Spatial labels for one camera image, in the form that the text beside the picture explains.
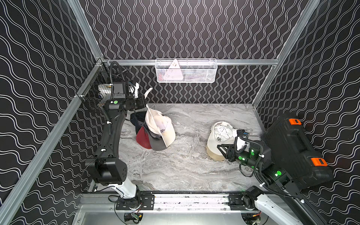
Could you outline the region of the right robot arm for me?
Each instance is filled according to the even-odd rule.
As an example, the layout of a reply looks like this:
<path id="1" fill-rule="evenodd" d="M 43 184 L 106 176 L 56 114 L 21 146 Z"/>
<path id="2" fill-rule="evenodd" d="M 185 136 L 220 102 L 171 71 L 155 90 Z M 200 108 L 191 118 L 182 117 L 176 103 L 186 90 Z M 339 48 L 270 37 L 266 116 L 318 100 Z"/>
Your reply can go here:
<path id="1" fill-rule="evenodd" d="M 249 140 L 244 130 L 215 135 L 218 152 L 239 167 L 252 169 L 258 187 L 245 191 L 244 207 L 265 213 L 279 225 L 326 225 L 325 219 L 306 200 L 303 190 L 332 179 L 325 160 L 311 150 L 306 137 L 298 134 L 300 143 Z"/>

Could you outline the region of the cream baseball cap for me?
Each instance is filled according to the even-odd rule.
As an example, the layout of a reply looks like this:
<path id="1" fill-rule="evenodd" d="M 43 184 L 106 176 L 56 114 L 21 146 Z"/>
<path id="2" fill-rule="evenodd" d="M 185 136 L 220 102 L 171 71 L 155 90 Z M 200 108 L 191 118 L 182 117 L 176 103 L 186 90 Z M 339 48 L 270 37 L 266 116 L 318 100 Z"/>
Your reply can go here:
<path id="1" fill-rule="evenodd" d="M 161 135 L 167 148 L 175 141 L 176 134 L 172 120 L 158 110 L 151 109 L 148 103 L 145 104 L 147 113 L 145 122 L 151 132 Z"/>

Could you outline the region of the red baseball cap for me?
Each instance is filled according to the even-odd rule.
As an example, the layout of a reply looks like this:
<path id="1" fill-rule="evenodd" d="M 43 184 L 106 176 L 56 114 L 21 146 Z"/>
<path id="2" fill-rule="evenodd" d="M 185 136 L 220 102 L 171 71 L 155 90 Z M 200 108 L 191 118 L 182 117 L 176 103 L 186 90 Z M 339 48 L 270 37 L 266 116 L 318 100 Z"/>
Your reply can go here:
<path id="1" fill-rule="evenodd" d="M 136 135 L 137 143 L 145 149 L 152 149 L 148 132 L 144 127 L 141 127 Z"/>

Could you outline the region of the navy baseball cap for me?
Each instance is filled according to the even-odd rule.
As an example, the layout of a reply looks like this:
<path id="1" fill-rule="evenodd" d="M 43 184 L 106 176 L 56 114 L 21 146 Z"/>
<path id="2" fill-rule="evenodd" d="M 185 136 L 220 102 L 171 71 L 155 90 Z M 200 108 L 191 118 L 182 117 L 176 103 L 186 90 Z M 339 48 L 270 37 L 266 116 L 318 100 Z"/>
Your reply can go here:
<path id="1" fill-rule="evenodd" d="M 138 132 L 143 129 L 143 132 L 145 133 L 145 128 L 144 128 L 144 124 L 145 122 L 145 117 L 146 117 L 146 111 L 142 111 L 142 112 L 134 112 L 130 115 L 130 122 L 135 126 L 136 129 L 136 134 L 138 134 Z"/>

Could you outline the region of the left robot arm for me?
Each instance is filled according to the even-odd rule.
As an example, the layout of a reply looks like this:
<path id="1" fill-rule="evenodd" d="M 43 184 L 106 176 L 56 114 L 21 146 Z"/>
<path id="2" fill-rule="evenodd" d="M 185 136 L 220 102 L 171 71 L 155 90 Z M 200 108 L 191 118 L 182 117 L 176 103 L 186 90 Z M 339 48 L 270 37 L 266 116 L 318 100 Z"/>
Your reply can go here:
<path id="1" fill-rule="evenodd" d="M 117 61 L 110 63 L 109 78 L 109 84 L 98 86 L 101 99 L 91 104 L 104 116 L 105 124 L 94 157 L 85 162 L 84 173 L 104 190 L 116 192 L 108 198 L 114 208 L 135 210 L 141 206 L 141 192 L 128 178 L 128 166 L 119 158 L 119 144 L 128 112 L 145 108 L 147 100 L 138 93 L 138 84 L 126 78 Z"/>

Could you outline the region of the white baseball cap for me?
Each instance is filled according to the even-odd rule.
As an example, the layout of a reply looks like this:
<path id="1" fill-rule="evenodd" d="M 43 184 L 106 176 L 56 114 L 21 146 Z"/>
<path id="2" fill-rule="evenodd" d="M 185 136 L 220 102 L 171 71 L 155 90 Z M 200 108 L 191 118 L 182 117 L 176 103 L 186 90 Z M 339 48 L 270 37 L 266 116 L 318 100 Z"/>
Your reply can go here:
<path id="1" fill-rule="evenodd" d="M 225 121 L 215 123 L 211 128 L 207 143 L 208 147 L 217 147 L 221 144 L 234 144 L 234 131 L 236 131 L 236 129 Z"/>

